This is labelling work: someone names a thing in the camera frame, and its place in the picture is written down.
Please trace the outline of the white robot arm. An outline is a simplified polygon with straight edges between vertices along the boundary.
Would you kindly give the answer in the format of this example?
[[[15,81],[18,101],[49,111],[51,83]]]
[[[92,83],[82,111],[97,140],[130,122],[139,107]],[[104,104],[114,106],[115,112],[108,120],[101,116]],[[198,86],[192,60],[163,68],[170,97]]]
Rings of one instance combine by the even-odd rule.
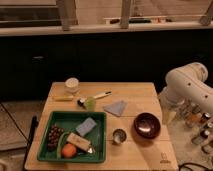
[[[208,70],[199,62],[172,69],[166,74],[166,86],[158,95],[163,124],[168,124],[187,100],[213,114],[213,88],[205,84],[207,78]]]

